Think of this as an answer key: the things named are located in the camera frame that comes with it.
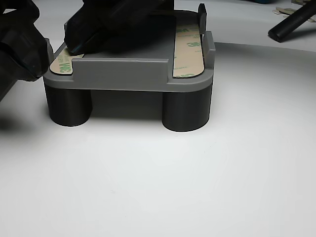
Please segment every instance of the black cylinder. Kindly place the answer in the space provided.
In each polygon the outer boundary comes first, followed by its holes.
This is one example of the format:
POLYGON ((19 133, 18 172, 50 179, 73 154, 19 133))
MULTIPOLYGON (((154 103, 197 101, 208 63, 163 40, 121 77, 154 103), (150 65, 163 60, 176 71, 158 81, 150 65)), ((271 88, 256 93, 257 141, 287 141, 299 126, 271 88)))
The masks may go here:
POLYGON ((59 125, 79 126, 90 118, 90 90, 57 89, 45 84, 50 118, 59 125))
POLYGON ((282 42, 288 34, 293 32, 315 14, 316 0, 311 0, 309 3, 305 4, 292 15, 284 19, 281 23, 269 30, 268 35, 273 40, 282 42))
POLYGON ((195 92, 165 92, 162 123, 169 130, 188 132, 203 127, 209 120, 212 85, 195 92))

